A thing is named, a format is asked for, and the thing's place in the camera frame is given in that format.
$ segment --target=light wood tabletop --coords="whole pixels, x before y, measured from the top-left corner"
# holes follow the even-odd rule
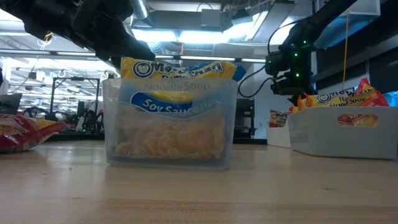
[[[0,223],[397,223],[398,164],[234,146],[227,171],[106,163],[104,142],[0,155]]]

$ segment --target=transparent container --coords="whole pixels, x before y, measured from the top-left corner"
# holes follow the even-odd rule
[[[236,81],[112,79],[103,86],[108,163],[228,168]]]

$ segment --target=desk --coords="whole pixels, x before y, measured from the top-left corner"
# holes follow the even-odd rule
[[[103,141],[0,155],[0,222],[377,223],[398,220],[398,164],[234,146],[227,171],[114,167]]]

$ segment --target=wooden table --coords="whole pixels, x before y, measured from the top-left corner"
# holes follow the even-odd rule
[[[224,172],[108,166],[101,141],[0,155],[0,223],[397,223],[398,164],[235,146]]]

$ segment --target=white wall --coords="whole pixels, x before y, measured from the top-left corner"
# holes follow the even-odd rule
[[[363,78],[368,78],[369,79],[369,74],[367,73],[367,74],[361,75],[360,77],[355,77],[355,78],[346,80],[345,83],[344,83],[344,89],[348,89],[348,88],[351,88],[351,87],[358,86],[360,81],[361,81],[361,79],[363,79]],[[321,90],[318,90],[318,94],[322,95],[322,94],[333,93],[333,92],[336,92],[336,91],[341,91],[342,87],[343,87],[343,83],[332,85],[332,86],[323,88]]]
[[[257,71],[263,65],[253,64],[253,70]],[[246,93],[253,94],[261,85],[261,83],[270,76],[265,70],[259,72],[254,76],[252,92]],[[271,81],[268,81],[260,90],[260,92],[254,97],[254,127],[257,128],[254,135],[255,139],[266,139],[266,126],[269,121],[269,111],[277,110],[281,112],[288,111],[289,107],[293,104],[287,100],[290,96],[274,95],[271,90]]]

